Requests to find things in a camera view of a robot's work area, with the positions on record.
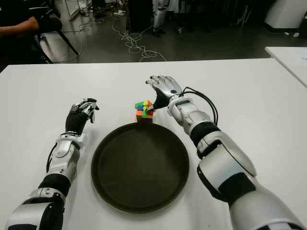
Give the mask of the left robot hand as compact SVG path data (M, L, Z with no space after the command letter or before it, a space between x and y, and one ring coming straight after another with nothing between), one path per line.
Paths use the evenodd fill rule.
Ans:
M79 103L72 105L65 122L66 133L74 133L80 136L88 120L93 124L95 111L99 110L97 100L84 98Z

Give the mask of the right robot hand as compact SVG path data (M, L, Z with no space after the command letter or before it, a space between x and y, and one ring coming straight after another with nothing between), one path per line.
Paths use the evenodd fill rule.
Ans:
M172 99L182 95L182 89L179 84L169 76L151 76L145 82L156 92L155 102L147 108L147 111L167 107Z

